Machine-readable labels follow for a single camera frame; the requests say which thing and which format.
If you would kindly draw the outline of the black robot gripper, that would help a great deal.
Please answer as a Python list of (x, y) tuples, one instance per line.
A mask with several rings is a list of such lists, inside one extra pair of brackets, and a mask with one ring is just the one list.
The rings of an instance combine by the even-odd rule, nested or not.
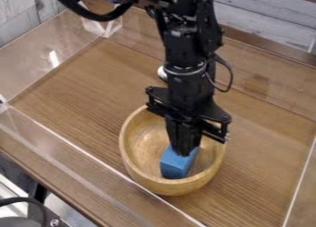
[(213, 68), (163, 66), (166, 87), (147, 87), (148, 110), (166, 119), (166, 132), (172, 150), (190, 154), (203, 136), (225, 144), (231, 117), (214, 96)]

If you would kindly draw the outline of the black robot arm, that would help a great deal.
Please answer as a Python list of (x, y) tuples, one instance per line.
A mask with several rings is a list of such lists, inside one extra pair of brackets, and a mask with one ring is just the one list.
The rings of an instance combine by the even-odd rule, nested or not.
[(147, 109), (166, 119), (172, 150), (182, 156), (198, 147), (201, 138), (223, 143), (230, 115), (217, 105), (215, 53), (222, 46), (213, 0), (105, 0), (143, 6), (155, 21), (164, 46), (166, 86), (148, 87)]

